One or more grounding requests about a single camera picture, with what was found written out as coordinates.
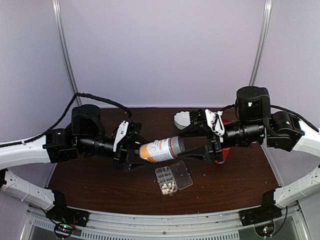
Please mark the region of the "clear plastic pill organizer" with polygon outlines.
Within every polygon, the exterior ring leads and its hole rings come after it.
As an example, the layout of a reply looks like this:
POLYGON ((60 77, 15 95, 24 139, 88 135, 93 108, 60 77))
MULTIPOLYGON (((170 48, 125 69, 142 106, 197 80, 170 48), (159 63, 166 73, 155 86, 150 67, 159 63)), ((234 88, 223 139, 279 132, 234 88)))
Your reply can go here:
POLYGON ((161 193, 161 186, 164 183, 174 183, 176 192, 189 188, 193 185, 193 180, 191 178, 190 172, 183 160, 175 162, 170 166, 157 168, 154 172, 161 193))

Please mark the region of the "grey bottle cap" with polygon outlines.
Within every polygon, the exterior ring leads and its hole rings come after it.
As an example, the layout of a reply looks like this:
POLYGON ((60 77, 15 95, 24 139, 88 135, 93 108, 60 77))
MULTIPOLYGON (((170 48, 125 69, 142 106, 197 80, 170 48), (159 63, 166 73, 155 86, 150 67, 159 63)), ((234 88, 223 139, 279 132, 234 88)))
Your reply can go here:
POLYGON ((171 137, 169 140, 169 150, 173 158, 185 151, 185 144, 180 136, 171 137))

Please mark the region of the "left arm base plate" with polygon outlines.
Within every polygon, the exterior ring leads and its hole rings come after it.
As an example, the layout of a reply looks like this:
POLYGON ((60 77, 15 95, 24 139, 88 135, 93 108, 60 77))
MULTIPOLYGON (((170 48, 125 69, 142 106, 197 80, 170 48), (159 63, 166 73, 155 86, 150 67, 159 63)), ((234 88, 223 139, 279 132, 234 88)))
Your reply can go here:
POLYGON ((90 213, 70 207, 54 206, 46 212, 47 216, 57 222, 63 222, 79 227, 86 227, 90 213))

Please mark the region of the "orange pill bottle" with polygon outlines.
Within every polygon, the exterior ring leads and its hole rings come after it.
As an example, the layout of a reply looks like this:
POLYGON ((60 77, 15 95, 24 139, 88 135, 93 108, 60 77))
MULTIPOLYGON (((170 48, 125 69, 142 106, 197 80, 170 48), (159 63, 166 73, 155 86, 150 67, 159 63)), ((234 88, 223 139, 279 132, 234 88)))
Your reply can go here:
POLYGON ((214 162, 218 165, 222 165, 225 163, 230 152, 230 147, 222 149, 222 161, 215 160, 214 162))

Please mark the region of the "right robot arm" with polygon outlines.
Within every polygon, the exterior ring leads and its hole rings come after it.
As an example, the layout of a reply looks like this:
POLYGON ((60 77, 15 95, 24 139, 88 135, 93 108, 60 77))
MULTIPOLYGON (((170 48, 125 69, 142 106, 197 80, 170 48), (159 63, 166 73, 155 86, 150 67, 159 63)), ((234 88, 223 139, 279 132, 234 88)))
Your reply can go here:
POLYGON ((237 90, 235 103, 220 111, 191 111, 190 124, 178 135, 206 137, 207 144, 187 150, 182 156, 221 163, 223 149, 266 142, 269 148, 304 152, 318 157, 319 128, 291 110, 277 106, 278 111, 272 113, 272 108, 274 106, 267 88, 245 86, 237 90))

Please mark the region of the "grey capped vitamin bottle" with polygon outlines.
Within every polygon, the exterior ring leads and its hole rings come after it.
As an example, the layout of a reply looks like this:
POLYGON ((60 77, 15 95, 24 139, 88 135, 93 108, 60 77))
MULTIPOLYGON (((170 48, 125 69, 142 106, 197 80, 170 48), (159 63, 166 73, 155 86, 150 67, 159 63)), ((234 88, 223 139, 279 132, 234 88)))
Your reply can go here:
POLYGON ((172 157, 169 148, 170 138, 171 137, 143 144, 138 151, 139 157, 143 160, 148 160, 151 163, 175 159, 172 157))

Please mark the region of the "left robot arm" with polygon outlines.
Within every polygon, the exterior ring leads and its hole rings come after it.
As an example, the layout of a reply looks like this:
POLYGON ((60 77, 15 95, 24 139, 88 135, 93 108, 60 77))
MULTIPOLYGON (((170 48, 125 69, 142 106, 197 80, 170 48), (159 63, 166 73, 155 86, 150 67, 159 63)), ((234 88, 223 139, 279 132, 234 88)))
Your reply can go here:
POLYGON ((53 213, 61 222, 72 218, 65 196, 36 186, 9 171, 10 167, 34 163, 61 163, 78 158, 78 155, 112 157, 116 169, 128 172, 150 165, 138 154, 146 143, 141 136, 142 125, 124 120, 114 137, 106 135, 101 122, 101 109, 93 104, 74 107, 71 123, 66 128, 54 128, 46 133, 19 142, 0 146, 0 190, 53 213))

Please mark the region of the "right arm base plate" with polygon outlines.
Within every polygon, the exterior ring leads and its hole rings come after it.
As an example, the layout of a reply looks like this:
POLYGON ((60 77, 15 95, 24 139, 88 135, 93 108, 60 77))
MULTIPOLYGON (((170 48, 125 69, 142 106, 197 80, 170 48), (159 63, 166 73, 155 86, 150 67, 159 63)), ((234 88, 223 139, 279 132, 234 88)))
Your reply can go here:
POLYGON ((278 207, 254 207, 239 211, 242 226, 255 225, 281 217, 282 210, 278 207))

